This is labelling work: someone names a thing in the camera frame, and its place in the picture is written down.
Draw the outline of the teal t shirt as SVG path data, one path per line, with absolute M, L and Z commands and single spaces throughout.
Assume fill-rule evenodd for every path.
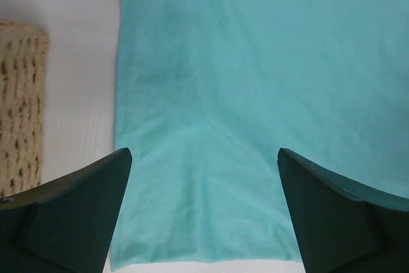
M 408 195 L 408 0 L 121 0 L 113 270 L 298 261 L 280 148 Z

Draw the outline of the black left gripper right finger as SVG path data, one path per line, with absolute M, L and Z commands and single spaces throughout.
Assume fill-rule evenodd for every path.
M 306 272 L 408 272 L 408 199 L 287 148 L 277 164 Z

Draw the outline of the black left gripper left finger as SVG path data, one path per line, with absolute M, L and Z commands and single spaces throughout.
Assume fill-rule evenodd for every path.
M 1 198 L 1 272 L 102 272 L 131 165 L 123 148 Z

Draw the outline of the wicker basket with cloth liner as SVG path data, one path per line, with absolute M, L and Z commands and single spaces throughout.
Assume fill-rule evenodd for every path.
M 41 27 L 1 20 L 1 197 L 41 183 L 48 51 Z

